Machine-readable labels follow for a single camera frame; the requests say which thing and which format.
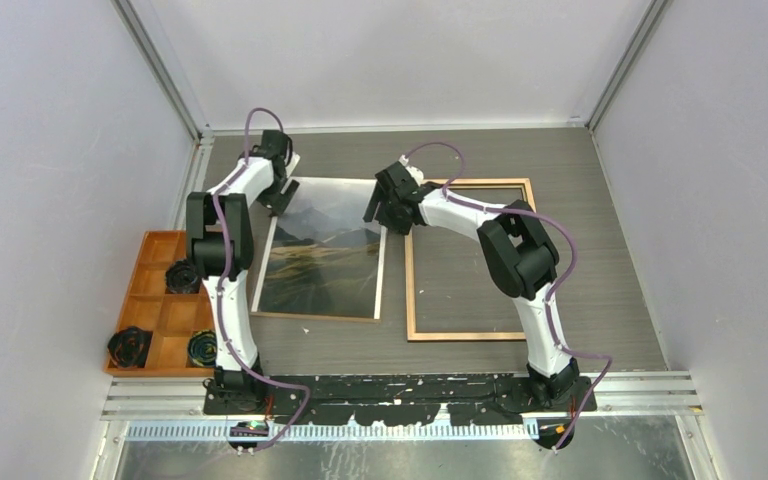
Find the mountain landscape photo board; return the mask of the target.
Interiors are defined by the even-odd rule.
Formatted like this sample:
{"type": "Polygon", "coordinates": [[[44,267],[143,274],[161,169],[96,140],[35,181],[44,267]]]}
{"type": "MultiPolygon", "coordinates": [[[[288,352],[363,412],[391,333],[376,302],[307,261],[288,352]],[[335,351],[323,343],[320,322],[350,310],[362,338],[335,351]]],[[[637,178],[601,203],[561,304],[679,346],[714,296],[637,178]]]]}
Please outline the mountain landscape photo board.
{"type": "Polygon", "coordinates": [[[271,221],[251,312],[378,323],[387,230],[363,219],[375,182],[296,181],[288,207],[271,221]]]}

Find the black wooden picture frame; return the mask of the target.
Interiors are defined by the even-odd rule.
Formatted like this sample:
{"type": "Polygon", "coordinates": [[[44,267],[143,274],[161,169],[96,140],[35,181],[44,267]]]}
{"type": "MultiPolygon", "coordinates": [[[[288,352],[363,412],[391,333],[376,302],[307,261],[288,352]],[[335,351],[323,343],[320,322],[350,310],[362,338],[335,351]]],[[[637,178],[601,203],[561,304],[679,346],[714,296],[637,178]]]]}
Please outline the black wooden picture frame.
{"type": "MultiPolygon", "coordinates": [[[[456,189],[462,190],[517,190],[522,199],[534,205],[534,195],[529,178],[467,178],[453,182],[456,189]]],[[[416,270],[413,234],[405,236],[405,287],[406,287],[406,338],[408,342],[501,342],[525,341],[526,336],[519,332],[421,332],[417,321],[417,296],[420,290],[416,287],[416,270]]]]}

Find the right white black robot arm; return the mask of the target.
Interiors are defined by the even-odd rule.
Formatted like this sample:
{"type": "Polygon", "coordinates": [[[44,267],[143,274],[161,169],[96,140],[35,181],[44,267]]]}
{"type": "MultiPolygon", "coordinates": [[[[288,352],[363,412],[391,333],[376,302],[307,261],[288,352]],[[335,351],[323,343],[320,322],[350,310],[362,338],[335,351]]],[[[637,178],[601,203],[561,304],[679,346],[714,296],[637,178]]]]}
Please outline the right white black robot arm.
{"type": "Polygon", "coordinates": [[[528,348],[525,387],[534,403],[549,411],[586,404],[589,385],[565,344],[553,298],[560,255],[527,202],[474,200],[424,181],[400,160],[376,173],[363,219],[401,235],[428,226],[476,241],[491,280],[517,311],[528,348]]]}

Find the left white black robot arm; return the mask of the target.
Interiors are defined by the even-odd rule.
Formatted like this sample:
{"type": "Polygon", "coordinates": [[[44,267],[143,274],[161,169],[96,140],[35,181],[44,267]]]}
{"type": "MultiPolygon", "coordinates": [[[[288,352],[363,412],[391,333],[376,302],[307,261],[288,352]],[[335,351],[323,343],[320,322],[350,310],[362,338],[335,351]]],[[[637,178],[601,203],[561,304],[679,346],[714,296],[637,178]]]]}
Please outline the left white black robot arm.
{"type": "Polygon", "coordinates": [[[289,135],[266,130],[218,184],[186,199],[186,255],[207,292],[217,342],[208,397],[229,400],[244,414],[258,412],[268,391],[246,293],[254,260],[250,210],[260,203],[283,214],[298,188],[289,178],[298,161],[289,135]]]}

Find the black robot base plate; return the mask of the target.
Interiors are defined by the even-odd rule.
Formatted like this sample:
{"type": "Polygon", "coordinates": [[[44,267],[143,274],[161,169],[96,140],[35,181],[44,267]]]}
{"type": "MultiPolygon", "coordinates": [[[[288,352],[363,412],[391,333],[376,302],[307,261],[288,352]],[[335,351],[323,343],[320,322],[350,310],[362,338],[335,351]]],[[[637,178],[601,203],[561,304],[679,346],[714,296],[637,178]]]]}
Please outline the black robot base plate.
{"type": "Polygon", "coordinates": [[[455,426],[513,425],[527,413],[570,417],[594,411],[591,381],[580,376],[552,397],[526,376],[491,374],[277,376],[247,392],[203,381],[207,415],[254,415],[297,425],[425,426],[445,414],[455,426]]]}

